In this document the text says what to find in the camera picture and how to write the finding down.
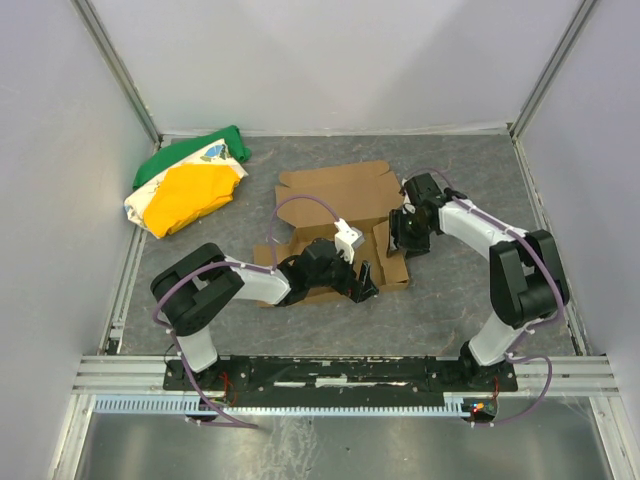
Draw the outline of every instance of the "gray floor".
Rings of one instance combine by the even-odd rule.
[[[505,416],[527,400],[504,399]],[[511,425],[434,417],[249,417],[260,430],[198,428],[170,415],[94,414],[76,478],[613,478],[586,398],[547,399]]]
[[[492,136],[268,137],[247,141],[253,157],[249,177],[235,200],[221,210],[162,240],[147,236],[131,297],[121,353],[158,354],[169,345],[150,315],[151,280],[205,242],[251,261],[252,246],[265,242],[275,206],[274,186],[283,170],[299,170],[367,160],[386,160],[401,176],[416,166],[445,170],[457,188],[498,218],[535,228],[524,181],[510,139]],[[288,241],[291,228],[278,222]],[[408,262],[410,286],[355,305],[342,302],[263,309],[232,302],[213,321],[218,350],[279,355],[457,355],[463,342],[488,317],[489,268],[458,240],[440,236],[432,251]],[[541,330],[522,353],[571,355],[565,325]]]

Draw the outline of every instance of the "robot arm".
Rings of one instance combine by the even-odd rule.
[[[239,262],[207,243],[153,280],[151,292],[160,302],[195,270],[211,263],[224,265],[199,275],[199,282],[193,278],[162,306],[193,371],[200,372],[218,360],[207,327],[233,299],[288,306],[304,299],[314,287],[331,287],[356,303],[378,293],[368,262],[362,263],[358,277],[353,269],[355,249],[364,241],[362,233],[342,219],[335,225],[338,232],[333,241],[318,238],[275,269]]]
[[[427,253],[431,246],[430,234],[435,232],[457,237],[489,261],[494,312],[461,352],[461,357],[466,356],[472,364],[472,370],[502,362],[528,326],[557,310],[553,291],[542,272],[507,231],[523,237],[533,247],[558,287],[563,303],[567,304],[569,289],[549,232],[527,232],[497,221],[459,192],[449,188],[442,192],[429,174],[404,182],[403,190],[403,207],[389,215],[391,251],[406,249],[407,257]]]

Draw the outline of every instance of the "yellow cloth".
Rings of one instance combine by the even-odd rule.
[[[170,168],[144,211],[156,237],[186,227],[233,200],[240,176],[227,165],[185,164]]]

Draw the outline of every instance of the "white backdrop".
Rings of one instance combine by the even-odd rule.
[[[578,0],[93,0],[163,133],[513,121]]]
[[[0,27],[0,478],[34,480],[96,352],[152,147],[71,2],[15,2]]]
[[[596,353],[640,437],[640,33],[635,0],[600,2],[523,144]]]

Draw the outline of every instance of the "cardboard box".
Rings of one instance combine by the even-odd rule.
[[[293,195],[314,195],[326,201],[365,236],[365,242],[356,250],[355,269],[360,272],[363,260],[371,263],[372,278],[380,292],[407,288],[409,273],[402,254],[387,257],[389,244],[389,211],[402,205],[400,183],[389,169],[389,164],[374,162],[353,163],[339,167],[282,172],[282,185],[276,186],[276,202]],[[322,205],[298,199],[280,208],[278,217],[293,225],[295,230],[288,245],[278,245],[278,262],[298,255],[318,237],[333,240],[336,227],[332,215]],[[254,262],[271,265],[268,245],[256,245]],[[314,288],[300,303],[317,303],[346,299],[331,288]]]

